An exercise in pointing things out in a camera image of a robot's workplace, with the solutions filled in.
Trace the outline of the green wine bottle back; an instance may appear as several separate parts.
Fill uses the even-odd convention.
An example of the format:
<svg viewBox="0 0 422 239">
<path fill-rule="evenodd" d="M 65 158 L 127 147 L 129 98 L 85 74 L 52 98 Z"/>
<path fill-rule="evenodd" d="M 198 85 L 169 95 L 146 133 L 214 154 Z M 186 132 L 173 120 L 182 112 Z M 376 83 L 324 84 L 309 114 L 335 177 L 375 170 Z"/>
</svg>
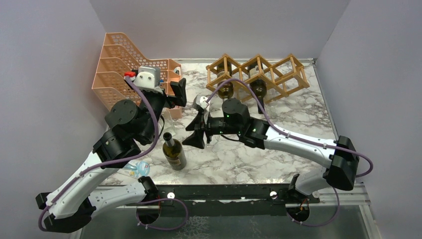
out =
<svg viewBox="0 0 422 239">
<path fill-rule="evenodd" d="M 253 76 L 259 73 L 259 67 L 257 63 L 251 64 L 247 67 L 249 77 L 252 78 Z M 259 103 L 261 104 L 262 108 L 265 109 L 264 105 L 264 97 L 267 94 L 267 87 L 264 80 L 261 78 L 257 78 L 255 81 L 249 84 L 251 90 L 257 97 Z"/>
</svg>

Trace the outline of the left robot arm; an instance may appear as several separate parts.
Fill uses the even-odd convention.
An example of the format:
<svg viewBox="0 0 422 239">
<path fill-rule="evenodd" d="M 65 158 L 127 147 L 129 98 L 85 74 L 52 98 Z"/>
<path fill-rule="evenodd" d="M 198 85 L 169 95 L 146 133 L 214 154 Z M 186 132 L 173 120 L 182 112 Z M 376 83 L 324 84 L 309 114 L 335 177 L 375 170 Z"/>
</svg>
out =
<svg viewBox="0 0 422 239">
<path fill-rule="evenodd" d="M 42 211 L 38 219 L 41 231 L 68 234 L 83 228 L 106 210 L 133 203 L 159 202 L 159 191 L 148 176 L 108 191 L 97 192 L 96 188 L 129 161 L 146 156 L 148 152 L 142 151 L 140 144 L 148 145 L 149 149 L 156 146 L 162 110 L 186 105 L 186 79 L 171 82 L 174 92 L 171 96 L 161 89 L 143 90 L 129 78 L 125 81 L 139 94 L 141 104 L 131 100 L 117 102 L 105 117 L 109 129 L 94 144 L 84 163 L 58 189 L 36 196 Z"/>
</svg>

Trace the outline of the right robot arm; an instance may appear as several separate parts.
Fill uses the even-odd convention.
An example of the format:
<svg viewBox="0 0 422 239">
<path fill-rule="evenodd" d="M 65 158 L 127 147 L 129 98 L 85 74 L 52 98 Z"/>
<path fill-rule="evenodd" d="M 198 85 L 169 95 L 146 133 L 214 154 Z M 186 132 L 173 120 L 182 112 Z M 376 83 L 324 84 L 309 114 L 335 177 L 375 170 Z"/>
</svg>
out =
<svg viewBox="0 0 422 239">
<path fill-rule="evenodd" d="M 251 117 L 248 107 L 236 98 L 223 102 L 222 117 L 212 117 L 205 101 L 206 97 L 200 97 L 194 103 L 198 113 L 186 127 L 192 134 L 183 145 L 203 149 L 214 135 L 236 134 L 248 147 L 283 151 L 319 164 L 320 168 L 293 177 L 287 196 L 295 203 L 327 187 L 353 189 L 359 157 L 348 137 L 321 139 L 288 131 Z"/>
</svg>

